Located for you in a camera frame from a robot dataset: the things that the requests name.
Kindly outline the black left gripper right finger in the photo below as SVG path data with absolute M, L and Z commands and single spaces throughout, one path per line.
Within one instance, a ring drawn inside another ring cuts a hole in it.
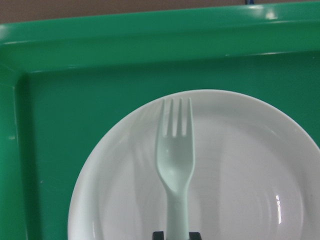
M 199 232 L 189 232 L 189 240 L 202 240 Z

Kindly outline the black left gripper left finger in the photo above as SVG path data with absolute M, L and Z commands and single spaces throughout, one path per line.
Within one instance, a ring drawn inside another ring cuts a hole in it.
M 152 233 L 152 240 L 164 240 L 165 235 L 163 231 L 154 231 Z

